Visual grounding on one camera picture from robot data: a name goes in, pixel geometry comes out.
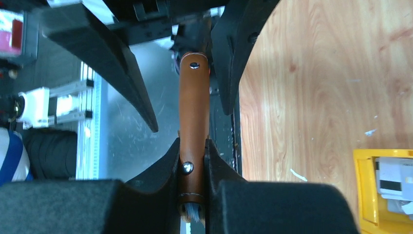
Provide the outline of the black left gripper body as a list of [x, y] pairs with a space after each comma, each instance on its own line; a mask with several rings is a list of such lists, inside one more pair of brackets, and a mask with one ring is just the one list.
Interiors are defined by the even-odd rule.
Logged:
[[113, 13], [108, 28], [127, 45], [172, 35], [172, 26], [209, 16], [225, 0], [103, 0]]

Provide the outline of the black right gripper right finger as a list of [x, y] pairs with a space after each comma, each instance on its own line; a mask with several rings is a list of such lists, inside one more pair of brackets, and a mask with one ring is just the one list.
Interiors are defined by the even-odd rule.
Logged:
[[204, 162], [208, 234], [357, 234], [349, 205], [334, 186], [249, 182], [230, 167], [212, 140]]

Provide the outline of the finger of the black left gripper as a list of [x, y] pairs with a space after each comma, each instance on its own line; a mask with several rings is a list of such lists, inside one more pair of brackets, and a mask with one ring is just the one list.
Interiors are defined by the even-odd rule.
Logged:
[[153, 132], [159, 130], [136, 57], [129, 46], [82, 3], [44, 9], [40, 19], [48, 39], [95, 70], [139, 112]]
[[211, 31], [212, 58], [225, 115], [235, 106], [251, 51], [278, 0], [231, 0]]

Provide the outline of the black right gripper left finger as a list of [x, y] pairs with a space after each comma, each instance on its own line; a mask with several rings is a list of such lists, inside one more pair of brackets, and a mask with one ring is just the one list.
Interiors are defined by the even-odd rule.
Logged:
[[176, 139], [167, 153], [127, 182], [35, 180], [0, 189], [3, 234], [177, 234]]

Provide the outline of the brown leather card holder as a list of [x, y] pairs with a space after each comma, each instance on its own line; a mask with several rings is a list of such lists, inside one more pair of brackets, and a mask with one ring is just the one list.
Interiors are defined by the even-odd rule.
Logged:
[[187, 52], [181, 58], [178, 211], [186, 223], [205, 221], [204, 158], [209, 137], [209, 74], [204, 53]]

